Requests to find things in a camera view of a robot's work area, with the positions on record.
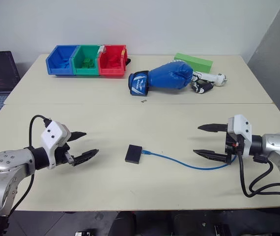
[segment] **blue storage bin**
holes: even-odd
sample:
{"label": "blue storage bin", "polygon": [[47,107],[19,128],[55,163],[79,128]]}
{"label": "blue storage bin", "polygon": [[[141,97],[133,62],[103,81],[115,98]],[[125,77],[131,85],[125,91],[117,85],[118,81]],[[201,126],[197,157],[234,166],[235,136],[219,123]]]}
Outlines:
{"label": "blue storage bin", "polygon": [[73,75],[72,60],[79,45],[57,45],[46,58],[49,75]]}

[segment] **small black box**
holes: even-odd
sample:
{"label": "small black box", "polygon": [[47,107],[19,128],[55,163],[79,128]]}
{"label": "small black box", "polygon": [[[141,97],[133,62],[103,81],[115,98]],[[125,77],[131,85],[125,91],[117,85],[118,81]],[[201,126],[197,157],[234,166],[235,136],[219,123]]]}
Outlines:
{"label": "small black box", "polygon": [[135,145],[129,145],[125,161],[139,164],[141,151],[142,151],[142,147],[135,146]]}

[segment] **gray floor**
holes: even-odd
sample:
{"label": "gray floor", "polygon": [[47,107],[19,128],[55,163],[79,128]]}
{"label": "gray floor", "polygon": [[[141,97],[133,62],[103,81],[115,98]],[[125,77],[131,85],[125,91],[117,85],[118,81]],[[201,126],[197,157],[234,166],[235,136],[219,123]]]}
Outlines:
{"label": "gray floor", "polygon": [[[141,236],[215,236],[215,224],[228,224],[233,236],[243,233],[280,233],[280,208],[228,211],[139,211],[137,233]],[[74,236],[76,231],[96,229],[106,236],[117,212],[16,211],[9,220],[7,236]]]}

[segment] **blue boxing glove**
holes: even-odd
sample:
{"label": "blue boxing glove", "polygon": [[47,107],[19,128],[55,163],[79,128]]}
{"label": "blue boxing glove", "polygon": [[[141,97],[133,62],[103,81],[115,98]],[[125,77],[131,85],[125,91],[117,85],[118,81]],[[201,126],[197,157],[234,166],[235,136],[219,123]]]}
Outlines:
{"label": "blue boxing glove", "polygon": [[130,74],[128,86],[131,95],[146,96],[149,87],[182,89],[193,76],[193,69],[184,61],[174,61],[151,71]]}

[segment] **plastic bin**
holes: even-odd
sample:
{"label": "plastic bin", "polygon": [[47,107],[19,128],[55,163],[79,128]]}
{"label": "plastic bin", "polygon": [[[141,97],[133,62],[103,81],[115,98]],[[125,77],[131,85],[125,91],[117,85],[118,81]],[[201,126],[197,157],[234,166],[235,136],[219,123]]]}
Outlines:
{"label": "plastic bin", "polygon": [[98,51],[100,45],[80,45],[72,57],[72,68],[75,75],[99,75]]}
{"label": "plastic bin", "polygon": [[98,55],[100,75],[123,76],[126,70],[126,45],[104,45]]}
{"label": "plastic bin", "polygon": [[78,45],[57,45],[46,58],[49,75],[73,75],[71,58]]}

